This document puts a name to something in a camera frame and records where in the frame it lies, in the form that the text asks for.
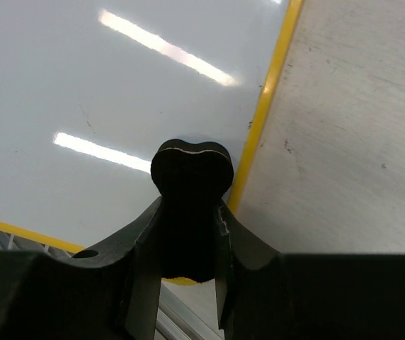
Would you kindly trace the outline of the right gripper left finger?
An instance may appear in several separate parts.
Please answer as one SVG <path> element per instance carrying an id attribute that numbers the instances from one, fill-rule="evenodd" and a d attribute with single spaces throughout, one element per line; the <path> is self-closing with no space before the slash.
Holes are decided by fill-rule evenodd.
<path id="1" fill-rule="evenodd" d="M 71 258 L 0 251 L 0 339 L 153 339 L 161 270 L 155 200 Z"/>

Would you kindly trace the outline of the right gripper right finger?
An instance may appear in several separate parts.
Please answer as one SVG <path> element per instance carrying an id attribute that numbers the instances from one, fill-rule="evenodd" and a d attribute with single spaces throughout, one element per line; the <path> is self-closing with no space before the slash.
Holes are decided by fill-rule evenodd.
<path id="1" fill-rule="evenodd" d="M 224 204 L 213 222 L 227 339 L 405 339 L 405 254 L 286 254 Z"/>

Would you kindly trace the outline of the black bone-shaped eraser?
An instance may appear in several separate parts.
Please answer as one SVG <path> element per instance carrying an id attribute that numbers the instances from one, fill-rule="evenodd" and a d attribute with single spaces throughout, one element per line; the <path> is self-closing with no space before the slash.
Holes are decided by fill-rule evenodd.
<path id="1" fill-rule="evenodd" d="M 213 210 L 234 178 L 231 157 L 217 142 L 163 143 L 151 163 L 161 194 L 159 251 L 162 276 L 196 283 L 215 276 Z"/>

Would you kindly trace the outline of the yellow framed whiteboard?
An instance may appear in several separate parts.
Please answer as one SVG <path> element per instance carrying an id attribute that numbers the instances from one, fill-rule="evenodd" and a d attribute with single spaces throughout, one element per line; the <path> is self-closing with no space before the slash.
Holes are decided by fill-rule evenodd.
<path id="1" fill-rule="evenodd" d="M 70 255 L 159 195 L 174 138 L 227 148 L 236 210 L 301 1 L 0 1 L 0 249 Z"/>

